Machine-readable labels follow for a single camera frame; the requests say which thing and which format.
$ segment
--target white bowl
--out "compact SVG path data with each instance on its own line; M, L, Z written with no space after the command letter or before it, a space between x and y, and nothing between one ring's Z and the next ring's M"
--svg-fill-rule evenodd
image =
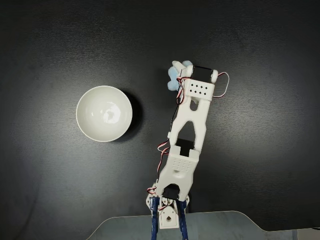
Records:
M76 121L90 139L110 142L120 138L132 120L128 97L113 86L97 86L87 91L76 106Z

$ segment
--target dark surface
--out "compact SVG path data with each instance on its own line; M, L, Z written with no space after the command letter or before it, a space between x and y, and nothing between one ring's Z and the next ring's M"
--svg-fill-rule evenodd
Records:
M231 77L208 114L191 211L236 210L268 231L320 226L316 3L2 1L0 239L86 239L107 218L150 214L172 60ZM99 85L134 108L110 143L76 122Z

